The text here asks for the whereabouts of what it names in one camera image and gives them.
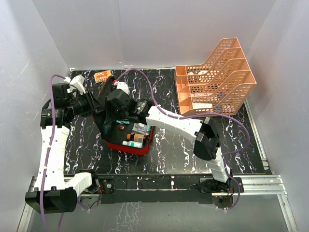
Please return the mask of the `small teal packet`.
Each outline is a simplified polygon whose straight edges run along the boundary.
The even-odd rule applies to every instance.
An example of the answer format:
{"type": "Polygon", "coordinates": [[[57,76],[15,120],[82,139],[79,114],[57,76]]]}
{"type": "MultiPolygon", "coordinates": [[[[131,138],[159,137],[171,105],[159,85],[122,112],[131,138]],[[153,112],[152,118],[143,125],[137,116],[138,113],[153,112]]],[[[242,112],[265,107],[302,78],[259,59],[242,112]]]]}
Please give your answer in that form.
{"type": "Polygon", "coordinates": [[[129,121],[125,121],[125,120],[117,120],[116,123],[118,123],[118,124],[126,124],[126,125],[130,124],[129,121]]]}

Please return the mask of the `teal round tape packet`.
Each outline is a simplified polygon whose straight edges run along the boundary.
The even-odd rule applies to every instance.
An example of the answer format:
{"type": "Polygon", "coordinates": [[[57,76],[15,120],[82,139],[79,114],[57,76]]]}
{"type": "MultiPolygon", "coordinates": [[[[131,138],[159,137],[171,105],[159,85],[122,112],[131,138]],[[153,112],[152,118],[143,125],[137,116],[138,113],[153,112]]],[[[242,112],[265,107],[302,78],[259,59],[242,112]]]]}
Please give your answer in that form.
{"type": "Polygon", "coordinates": [[[139,133],[146,136],[149,135],[150,130],[151,126],[142,123],[134,123],[132,128],[133,133],[139,133]]]}

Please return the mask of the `red black medicine case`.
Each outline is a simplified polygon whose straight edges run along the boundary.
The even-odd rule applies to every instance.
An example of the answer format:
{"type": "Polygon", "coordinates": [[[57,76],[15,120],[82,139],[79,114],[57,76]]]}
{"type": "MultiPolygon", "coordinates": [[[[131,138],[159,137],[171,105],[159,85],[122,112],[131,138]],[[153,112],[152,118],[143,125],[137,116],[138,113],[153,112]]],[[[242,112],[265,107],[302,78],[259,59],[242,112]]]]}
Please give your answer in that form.
{"type": "MultiPolygon", "coordinates": [[[[112,79],[109,79],[107,82],[103,84],[101,87],[101,90],[99,91],[98,98],[97,100],[106,108],[106,97],[111,93],[113,88],[115,87],[113,85],[112,79]]],[[[106,110],[93,115],[93,120],[96,124],[96,126],[99,129],[99,132],[101,134],[101,138],[106,142],[107,146],[113,150],[118,150],[126,153],[131,153],[131,154],[136,154],[136,155],[145,155],[149,152],[150,150],[150,145],[151,142],[153,141],[153,136],[154,136],[154,130],[155,127],[151,126],[151,130],[149,132],[149,135],[146,136],[146,140],[143,143],[143,148],[135,148],[135,147],[130,147],[126,145],[122,145],[123,141],[129,141],[126,136],[127,134],[134,134],[132,132],[132,128],[134,123],[139,123],[139,122],[130,122],[130,124],[118,124],[116,121],[112,121],[111,127],[108,131],[107,134],[104,133],[103,130],[103,123],[106,119],[106,110]],[[120,125],[123,125],[125,128],[123,130],[120,130],[119,127],[120,125]]]]}

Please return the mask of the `brown medicine bottle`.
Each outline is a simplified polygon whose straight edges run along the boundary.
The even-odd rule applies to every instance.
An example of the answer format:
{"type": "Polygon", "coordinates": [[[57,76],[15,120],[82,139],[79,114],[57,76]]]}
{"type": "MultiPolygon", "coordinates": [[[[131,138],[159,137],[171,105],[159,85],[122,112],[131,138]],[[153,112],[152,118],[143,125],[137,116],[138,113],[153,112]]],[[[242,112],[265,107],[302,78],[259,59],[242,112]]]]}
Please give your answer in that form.
{"type": "Polygon", "coordinates": [[[144,143],[144,141],[146,140],[146,135],[139,134],[139,133],[127,134],[126,138],[130,141],[144,143]]]}

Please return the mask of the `white green pill bottle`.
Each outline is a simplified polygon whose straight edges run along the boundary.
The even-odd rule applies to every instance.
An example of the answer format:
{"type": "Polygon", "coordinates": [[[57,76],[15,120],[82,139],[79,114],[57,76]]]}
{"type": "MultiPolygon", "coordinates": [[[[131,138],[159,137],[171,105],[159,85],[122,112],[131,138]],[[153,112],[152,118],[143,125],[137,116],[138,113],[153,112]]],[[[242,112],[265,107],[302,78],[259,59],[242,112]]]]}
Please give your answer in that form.
{"type": "Polygon", "coordinates": [[[135,148],[143,148],[143,143],[140,142],[134,142],[134,141],[123,141],[122,145],[135,147],[135,148]]]}

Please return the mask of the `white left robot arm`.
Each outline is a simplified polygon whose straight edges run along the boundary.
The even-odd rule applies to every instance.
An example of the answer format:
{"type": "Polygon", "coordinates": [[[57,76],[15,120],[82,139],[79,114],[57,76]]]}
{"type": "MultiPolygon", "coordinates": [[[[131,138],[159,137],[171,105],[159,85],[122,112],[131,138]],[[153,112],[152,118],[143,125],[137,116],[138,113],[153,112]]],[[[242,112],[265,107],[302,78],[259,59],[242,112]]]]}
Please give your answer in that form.
{"type": "Polygon", "coordinates": [[[63,162],[74,117],[93,116],[102,109],[84,88],[84,80],[78,75],[64,77],[62,83],[51,83],[50,99],[42,107],[40,166],[33,190],[25,194],[26,203],[40,214],[73,212],[85,189],[94,193],[100,186],[91,170],[79,171],[69,181],[64,179],[63,162]]]}

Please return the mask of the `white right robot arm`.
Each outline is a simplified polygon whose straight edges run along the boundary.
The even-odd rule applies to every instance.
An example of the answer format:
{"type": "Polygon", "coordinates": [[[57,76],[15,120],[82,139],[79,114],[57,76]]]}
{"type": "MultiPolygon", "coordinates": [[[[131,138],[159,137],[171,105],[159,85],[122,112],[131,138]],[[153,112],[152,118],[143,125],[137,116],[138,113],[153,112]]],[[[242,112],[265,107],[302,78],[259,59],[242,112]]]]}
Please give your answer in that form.
{"type": "Polygon", "coordinates": [[[210,117],[203,121],[183,119],[181,115],[155,106],[152,101],[135,101],[128,95],[128,85],[119,81],[112,81],[112,91],[106,100],[110,111],[115,113],[113,119],[164,128],[190,140],[194,143],[194,155],[208,164],[216,188],[225,192],[232,187],[230,168],[224,163],[218,130],[210,117]]]}

